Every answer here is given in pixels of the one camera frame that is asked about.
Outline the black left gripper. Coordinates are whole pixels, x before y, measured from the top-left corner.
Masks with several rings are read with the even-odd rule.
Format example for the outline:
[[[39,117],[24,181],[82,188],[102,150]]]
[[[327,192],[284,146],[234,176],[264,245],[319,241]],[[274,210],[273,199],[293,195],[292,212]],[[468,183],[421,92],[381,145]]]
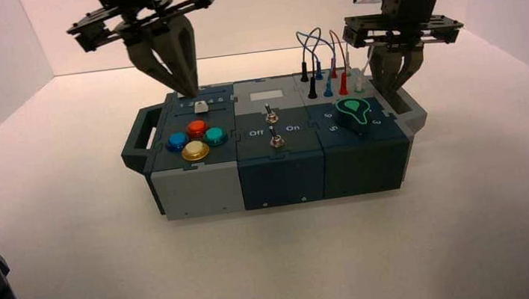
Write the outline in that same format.
[[[161,22],[154,40],[124,40],[130,61],[142,73],[184,96],[197,95],[194,30],[185,14],[207,8],[214,0],[99,0],[66,31],[86,52],[129,37]]]

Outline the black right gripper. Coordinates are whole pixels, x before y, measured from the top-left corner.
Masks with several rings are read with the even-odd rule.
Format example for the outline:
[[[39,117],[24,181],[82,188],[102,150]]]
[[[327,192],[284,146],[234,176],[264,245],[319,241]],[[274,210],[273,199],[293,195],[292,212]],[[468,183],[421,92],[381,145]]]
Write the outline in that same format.
[[[368,0],[353,0],[363,3]],[[372,0],[380,2],[379,14],[346,17],[344,41],[352,47],[385,46],[371,50],[371,74],[375,88],[390,94],[402,87],[421,68],[424,43],[453,43],[463,24],[433,13],[437,0]],[[400,68],[399,52],[407,48]]]

